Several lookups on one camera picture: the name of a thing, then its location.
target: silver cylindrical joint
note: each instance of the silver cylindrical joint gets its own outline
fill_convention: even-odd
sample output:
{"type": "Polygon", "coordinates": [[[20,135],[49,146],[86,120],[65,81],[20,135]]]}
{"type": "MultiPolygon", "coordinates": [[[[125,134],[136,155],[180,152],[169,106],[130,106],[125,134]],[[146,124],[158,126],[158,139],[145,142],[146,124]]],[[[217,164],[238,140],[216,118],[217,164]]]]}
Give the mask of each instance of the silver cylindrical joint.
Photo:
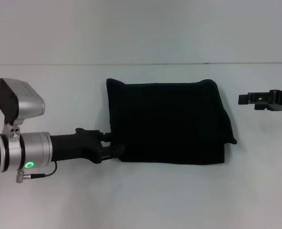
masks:
{"type": "Polygon", "coordinates": [[[48,132],[20,135],[20,150],[9,150],[9,142],[0,134],[0,172],[46,166],[52,159],[48,132]]]}

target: green led light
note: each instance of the green led light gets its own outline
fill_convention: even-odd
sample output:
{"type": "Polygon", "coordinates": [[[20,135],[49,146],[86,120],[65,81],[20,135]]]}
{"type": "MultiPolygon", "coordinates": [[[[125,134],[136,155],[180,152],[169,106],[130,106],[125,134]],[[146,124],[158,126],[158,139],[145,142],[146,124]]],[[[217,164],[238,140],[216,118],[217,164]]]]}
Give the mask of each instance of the green led light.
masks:
{"type": "Polygon", "coordinates": [[[33,167],[33,166],[34,166],[34,162],[32,162],[32,161],[28,162],[28,163],[25,165],[26,168],[31,168],[31,167],[33,167]]]}

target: black cloth pouch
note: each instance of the black cloth pouch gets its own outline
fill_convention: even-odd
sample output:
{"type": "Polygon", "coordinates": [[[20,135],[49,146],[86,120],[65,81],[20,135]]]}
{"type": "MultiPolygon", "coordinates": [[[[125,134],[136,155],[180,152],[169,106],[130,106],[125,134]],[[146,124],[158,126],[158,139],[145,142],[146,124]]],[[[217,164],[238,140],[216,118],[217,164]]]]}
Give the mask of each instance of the black cloth pouch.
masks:
{"type": "Polygon", "coordinates": [[[127,162],[207,165],[236,144],[216,83],[124,84],[108,79],[112,144],[127,162]]]}

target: white backdrop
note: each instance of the white backdrop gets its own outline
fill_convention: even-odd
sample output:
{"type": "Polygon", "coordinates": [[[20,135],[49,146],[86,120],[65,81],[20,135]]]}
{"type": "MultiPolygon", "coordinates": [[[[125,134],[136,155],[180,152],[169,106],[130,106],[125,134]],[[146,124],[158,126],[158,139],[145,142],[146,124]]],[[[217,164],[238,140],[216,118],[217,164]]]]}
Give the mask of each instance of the white backdrop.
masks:
{"type": "Polygon", "coordinates": [[[0,0],[0,78],[46,102],[22,132],[109,131],[107,78],[209,78],[238,140],[221,165],[76,159],[23,184],[0,174],[0,229],[282,229],[282,112],[237,105],[282,90],[282,64],[234,62],[282,62],[282,0],[0,0]],[[183,65],[209,62],[227,64],[183,65]]]}

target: black cable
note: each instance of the black cable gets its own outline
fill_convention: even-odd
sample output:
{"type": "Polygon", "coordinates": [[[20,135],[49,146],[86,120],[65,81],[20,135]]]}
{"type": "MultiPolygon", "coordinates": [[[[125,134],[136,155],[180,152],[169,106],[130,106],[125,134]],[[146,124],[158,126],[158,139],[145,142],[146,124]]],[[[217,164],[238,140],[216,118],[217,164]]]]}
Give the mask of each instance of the black cable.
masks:
{"type": "Polygon", "coordinates": [[[57,162],[55,161],[54,163],[55,163],[55,169],[52,173],[50,173],[50,174],[44,174],[44,173],[30,174],[30,179],[37,179],[37,178],[44,178],[44,177],[52,176],[57,170],[57,162]]]}

